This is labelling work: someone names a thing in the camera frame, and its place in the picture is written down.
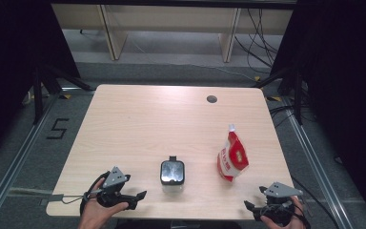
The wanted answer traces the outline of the light wooden desk frame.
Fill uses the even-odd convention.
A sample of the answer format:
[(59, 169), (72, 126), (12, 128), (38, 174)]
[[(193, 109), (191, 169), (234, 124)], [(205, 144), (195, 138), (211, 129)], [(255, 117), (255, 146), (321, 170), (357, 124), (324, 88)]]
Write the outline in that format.
[(254, 33), (252, 20), (259, 18), (259, 31), (285, 33), (291, 10), (256, 8), (151, 7), (86, 4), (54, 4), (52, 9), (61, 28), (66, 30), (100, 30), (105, 34), (112, 60), (120, 58), (130, 31), (176, 31), (216, 33), (222, 60), (231, 60), (234, 37)]

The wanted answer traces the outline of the person's left hand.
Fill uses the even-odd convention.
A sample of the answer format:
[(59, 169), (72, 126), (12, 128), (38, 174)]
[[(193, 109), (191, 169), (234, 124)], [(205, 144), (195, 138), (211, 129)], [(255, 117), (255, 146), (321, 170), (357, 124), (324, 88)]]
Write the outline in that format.
[(89, 194), (77, 229), (101, 229), (113, 215), (128, 207), (128, 202), (121, 202), (113, 207), (103, 207), (97, 201), (96, 194)]

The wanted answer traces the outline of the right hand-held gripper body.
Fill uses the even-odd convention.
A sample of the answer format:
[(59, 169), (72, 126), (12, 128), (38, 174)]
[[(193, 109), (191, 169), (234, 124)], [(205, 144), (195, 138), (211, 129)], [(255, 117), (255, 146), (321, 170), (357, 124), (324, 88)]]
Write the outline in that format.
[(261, 216), (270, 218), (274, 223), (287, 225), (295, 212), (295, 206), (291, 200), (293, 196), (301, 196), (302, 192), (280, 182), (274, 182), (267, 187), (266, 205), (255, 207), (254, 219), (260, 221)]

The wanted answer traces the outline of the person's right hand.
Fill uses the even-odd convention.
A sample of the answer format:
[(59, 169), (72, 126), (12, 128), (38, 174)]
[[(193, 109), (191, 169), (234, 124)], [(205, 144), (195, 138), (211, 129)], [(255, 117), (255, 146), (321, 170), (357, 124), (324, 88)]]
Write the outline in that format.
[(292, 216), (291, 221), (285, 225), (280, 226), (274, 223), (270, 218), (261, 216), (260, 219), (266, 224), (269, 229), (307, 229), (303, 221), (297, 216), (303, 215), (303, 208), (297, 197), (291, 197), (291, 200), (295, 206), (295, 215)]

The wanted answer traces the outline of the glass jar with black lid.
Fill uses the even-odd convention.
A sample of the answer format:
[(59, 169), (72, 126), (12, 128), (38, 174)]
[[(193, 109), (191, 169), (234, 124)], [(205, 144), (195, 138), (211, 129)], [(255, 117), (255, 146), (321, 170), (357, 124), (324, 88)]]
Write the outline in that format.
[(185, 183), (185, 164), (177, 156), (169, 156), (160, 165), (160, 182), (165, 193), (181, 192)]

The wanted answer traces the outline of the black curtain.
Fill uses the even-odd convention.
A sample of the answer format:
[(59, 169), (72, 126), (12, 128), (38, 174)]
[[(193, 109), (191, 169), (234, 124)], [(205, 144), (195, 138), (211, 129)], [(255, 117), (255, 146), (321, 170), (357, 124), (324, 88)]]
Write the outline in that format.
[(0, 0), (0, 139), (39, 67), (79, 71), (50, 0)]
[(295, 0), (273, 69), (299, 73), (366, 202), (366, 0)]

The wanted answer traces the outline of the person's dark clothing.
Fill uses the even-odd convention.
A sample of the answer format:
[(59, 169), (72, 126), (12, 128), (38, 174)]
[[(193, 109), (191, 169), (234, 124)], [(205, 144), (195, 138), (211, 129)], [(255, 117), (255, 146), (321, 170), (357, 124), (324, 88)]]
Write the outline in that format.
[(114, 229), (242, 229), (233, 221), (128, 220)]

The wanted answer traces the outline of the red and white refill pouch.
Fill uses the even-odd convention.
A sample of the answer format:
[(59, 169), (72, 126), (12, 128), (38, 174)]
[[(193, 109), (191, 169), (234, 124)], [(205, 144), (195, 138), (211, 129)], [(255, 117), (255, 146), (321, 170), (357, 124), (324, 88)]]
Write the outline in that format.
[(233, 182), (249, 166), (245, 147), (233, 124), (229, 125), (225, 147), (218, 153), (216, 165), (218, 173), (229, 182)]

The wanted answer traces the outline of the black metal stand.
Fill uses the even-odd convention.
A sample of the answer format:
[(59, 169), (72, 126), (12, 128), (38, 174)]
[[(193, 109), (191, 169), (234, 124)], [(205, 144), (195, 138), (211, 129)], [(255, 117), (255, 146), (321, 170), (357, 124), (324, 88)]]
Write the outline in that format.
[(34, 92), (34, 124), (37, 124), (43, 116), (44, 108), (41, 85), (46, 87), (49, 94), (60, 94), (62, 92), (62, 88), (57, 81), (58, 78), (63, 78), (84, 91), (94, 91), (94, 87), (84, 83), (78, 77), (71, 76), (70, 74), (51, 65), (38, 65), (33, 72), (32, 86)]
[(302, 124), (301, 119), (301, 100), (302, 100), (302, 75), (294, 68), (286, 67), (275, 73), (271, 73), (269, 77), (257, 82), (254, 87), (261, 89), (264, 86), (280, 79), (281, 83), (278, 86), (277, 92), (280, 95), (289, 95), (290, 92), (294, 93), (294, 111), (295, 119), (299, 125)]

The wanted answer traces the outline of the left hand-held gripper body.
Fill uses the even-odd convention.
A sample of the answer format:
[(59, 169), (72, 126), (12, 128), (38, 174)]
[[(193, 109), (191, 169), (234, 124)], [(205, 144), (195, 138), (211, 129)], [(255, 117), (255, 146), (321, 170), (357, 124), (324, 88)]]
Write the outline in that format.
[(99, 188), (96, 195), (97, 201), (103, 207), (113, 207), (118, 203), (128, 202), (129, 207), (127, 209), (134, 210), (137, 205), (137, 202), (132, 200), (134, 196), (123, 195), (121, 193), (125, 183), (125, 175), (118, 167), (114, 166), (107, 172), (107, 176)]

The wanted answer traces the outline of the aluminium floor rail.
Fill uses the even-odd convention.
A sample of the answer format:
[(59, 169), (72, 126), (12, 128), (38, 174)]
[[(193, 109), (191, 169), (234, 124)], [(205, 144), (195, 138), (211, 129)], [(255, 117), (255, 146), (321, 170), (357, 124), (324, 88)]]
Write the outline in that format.
[(5, 201), (5, 198), (10, 190), (11, 185), (16, 180), (18, 174), (20, 173), (24, 163), (27, 160), (28, 155), (31, 152), (31, 148), (38, 138), (48, 115), (51, 111), (52, 106), (58, 100), (57, 95), (50, 95), (47, 99), (45, 108), (43, 109), (43, 113), (41, 114), (40, 118), (36, 121), (35, 124), (32, 125), (26, 139), (22, 143), (20, 149), (17, 151), (14, 159), (12, 160), (8, 170), (4, 174), (3, 178), (0, 181), (0, 208)]
[(321, 192), (325, 197), (329, 208), (331, 209), (332, 215), (338, 225), (338, 228), (354, 229), (354, 226), (347, 215), (346, 209), (342, 204), (338, 194), (336, 193), (334, 186), (329, 180), (321, 162), (319, 161), (315, 149), (310, 139), (307, 137), (303, 126), (298, 123), (294, 114), (291, 114), (290, 111), (288, 111), (287, 114), (290, 116), (289, 119), (291, 125), (295, 130), (298, 141), (300, 142), (303, 152), (310, 163)]

